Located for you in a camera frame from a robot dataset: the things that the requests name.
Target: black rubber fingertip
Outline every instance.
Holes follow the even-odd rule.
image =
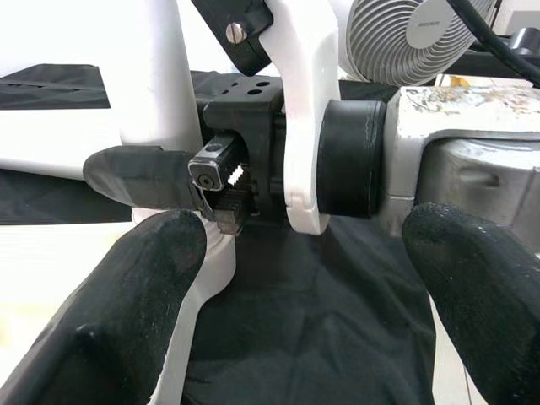
[[[491,404],[540,400],[540,262],[507,229],[437,204],[404,223],[408,255]]]

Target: gray circular fan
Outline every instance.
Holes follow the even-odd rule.
[[[486,19],[496,0],[469,0]],[[421,84],[474,41],[446,0],[331,0],[339,21],[339,61],[358,80]]]

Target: silver metal housing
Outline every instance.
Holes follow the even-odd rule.
[[[434,141],[457,142],[456,138],[466,141],[443,143],[424,154]],[[383,227],[392,235],[401,234],[403,221],[417,202],[418,190],[418,202],[457,205],[466,212],[516,228],[516,234],[526,244],[537,246],[532,228],[540,216],[540,207],[535,203],[540,201],[538,141],[539,90],[400,89],[386,113],[380,215]],[[464,179],[466,182],[453,194],[450,187]],[[493,201],[489,201],[487,190],[470,194],[475,181],[492,187]]]

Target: black cable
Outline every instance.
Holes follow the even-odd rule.
[[[540,68],[533,66],[505,45],[468,0],[446,1],[488,51],[493,53],[508,68],[533,82],[535,87],[540,86]]]

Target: white wall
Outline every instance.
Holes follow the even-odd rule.
[[[95,39],[104,34],[100,16],[109,1],[3,0],[0,77],[38,63],[96,64]],[[191,0],[177,1],[190,68],[230,72],[232,63]]]

